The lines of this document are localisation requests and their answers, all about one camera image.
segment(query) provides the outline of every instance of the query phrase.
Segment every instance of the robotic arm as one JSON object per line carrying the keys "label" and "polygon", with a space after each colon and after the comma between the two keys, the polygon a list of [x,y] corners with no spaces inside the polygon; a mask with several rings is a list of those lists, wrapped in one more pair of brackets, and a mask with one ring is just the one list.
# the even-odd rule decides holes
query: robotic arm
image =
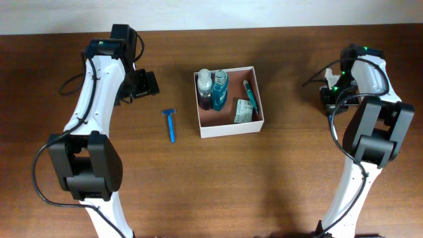
{"label": "robotic arm", "polygon": [[[367,179],[365,184],[362,184],[362,170],[356,162],[346,156],[344,172],[332,205],[317,226],[315,234],[320,234],[319,237],[355,236],[357,219],[365,198],[382,169],[397,156],[414,116],[412,105],[401,102],[387,76],[386,82],[371,64],[358,60],[342,61],[342,58],[359,58],[373,62],[386,75],[383,52],[356,45],[342,51],[342,75],[332,75],[332,71],[327,69],[325,77],[328,83],[321,87],[322,103],[329,118],[336,103],[348,95],[353,95],[356,89],[360,94],[380,94],[387,87],[389,91],[380,97],[362,97],[345,131],[342,148],[361,163],[367,172]],[[351,99],[340,108],[345,111],[348,106],[357,104],[357,99]],[[385,127],[380,128],[377,121],[383,122]]]}
{"label": "robotic arm", "polygon": [[[88,60],[81,95],[64,131],[80,124],[82,115],[90,108],[88,116],[69,136],[48,148],[61,188],[81,204],[98,208],[127,238],[135,234],[126,223],[120,204],[118,190],[123,167],[108,139],[110,117],[115,105],[127,102],[124,98],[132,102],[159,92],[153,72],[135,70],[137,37],[137,32],[129,25],[114,24],[110,39],[91,40],[85,50]],[[49,141],[58,137],[52,134]],[[89,157],[78,157],[85,149]],[[87,211],[99,237],[122,236],[99,213],[90,208]]]}

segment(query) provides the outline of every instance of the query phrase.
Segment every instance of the bottle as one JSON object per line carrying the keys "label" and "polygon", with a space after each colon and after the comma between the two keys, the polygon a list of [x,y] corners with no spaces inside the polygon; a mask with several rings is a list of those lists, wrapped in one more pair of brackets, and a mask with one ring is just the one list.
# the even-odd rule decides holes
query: bottle
{"label": "bottle", "polygon": [[220,111],[225,106],[229,78],[223,70],[215,74],[213,89],[211,90],[211,107]]}
{"label": "bottle", "polygon": [[208,69],[202,69],[198,72],[197,88],[198,88],[198,104],[204,110],[212,108],[212,74]]}

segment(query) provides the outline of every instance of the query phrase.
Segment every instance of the white box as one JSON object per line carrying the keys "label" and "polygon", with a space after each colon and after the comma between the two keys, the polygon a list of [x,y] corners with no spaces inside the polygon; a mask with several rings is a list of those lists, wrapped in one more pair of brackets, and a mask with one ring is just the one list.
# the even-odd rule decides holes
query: white box
{"label": "white box", "polygon": [[[194,73],[194,90],[196,92],[198,124],[200,126],[201,138],[210,138],[216,136],[229,136],[236,134],[244,134],[251,132],[259,132],[264,123],[264,114],[260,93],[258,92],[256,73],[254,67],[241,67],[236,69],[223,69],[229,76],[228,95],[225,106],[222,110],[215,111],[213,109],[203,110],[198,104],[197,78],[198,72]],[[210,71],[211,78],[217,70]],[[243,81],[247,80],[257,100],[259,113],[253,113],[252,122],[234,124],[237,101],[238,99],[249,100],[245,91]]]}

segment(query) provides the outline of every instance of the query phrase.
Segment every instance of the razor head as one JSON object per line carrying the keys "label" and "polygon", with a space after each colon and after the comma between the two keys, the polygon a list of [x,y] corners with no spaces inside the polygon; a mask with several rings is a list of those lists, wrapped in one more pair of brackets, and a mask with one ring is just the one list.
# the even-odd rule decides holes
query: razor head
{"label": "razor head", "polygon": [[161,112],[162,115],[170,115],[172,113],[175,113],[176,110],[175,109],[167,109]]}

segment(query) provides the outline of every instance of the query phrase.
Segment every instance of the white label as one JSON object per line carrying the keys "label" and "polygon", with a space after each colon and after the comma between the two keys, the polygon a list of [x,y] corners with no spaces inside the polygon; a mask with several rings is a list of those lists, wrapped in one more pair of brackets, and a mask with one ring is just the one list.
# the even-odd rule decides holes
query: white label
{"label": "white label", "polygon": [[234,123],[251,122],[252,120],[252,104],[249,100],[238,99],[237,115]]}

